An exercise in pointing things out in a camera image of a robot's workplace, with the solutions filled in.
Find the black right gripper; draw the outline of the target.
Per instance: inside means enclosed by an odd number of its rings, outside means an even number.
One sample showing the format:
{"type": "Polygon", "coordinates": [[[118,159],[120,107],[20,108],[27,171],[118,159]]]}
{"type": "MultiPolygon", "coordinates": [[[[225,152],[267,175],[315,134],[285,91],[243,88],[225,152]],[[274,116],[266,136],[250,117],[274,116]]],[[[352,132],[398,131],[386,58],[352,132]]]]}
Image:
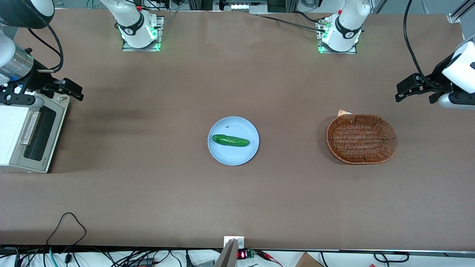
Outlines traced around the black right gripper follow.
{"type": "Polygon", "coordinates": [[[8,96],[12,94],[22,94],[26,91],[34,92],[39,90],[44,92],[48,98],[53,98],[54,94],[67,95],[78,101],[83,101],[83,88],[74,81],[63,78],[61,80],[52,78],[51,72],[40,72],[39,69],[32,69],[18,84],[3,84],[0,86],[0,95],[8,96]]]}

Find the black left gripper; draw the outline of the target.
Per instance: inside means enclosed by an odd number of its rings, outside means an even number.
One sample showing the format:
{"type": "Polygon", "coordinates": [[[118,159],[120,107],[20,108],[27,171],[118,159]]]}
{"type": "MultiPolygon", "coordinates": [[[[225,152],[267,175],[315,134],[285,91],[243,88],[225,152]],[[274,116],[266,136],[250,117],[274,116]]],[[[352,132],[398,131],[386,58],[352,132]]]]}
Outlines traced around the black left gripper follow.
{"type": "Polygon", "coordinates": [[[395,100],[397,103],[405,98],[423,93],[434,92],[429,96],[429,103],[437,103],[443,93],[460,92],[461,89],[451,82],[442,71],[449,65],[454,53],[451,53],[441,62],[439,62],[429,75],[414,73],[409,75],[396,86],[397,94],[395,100]]]}

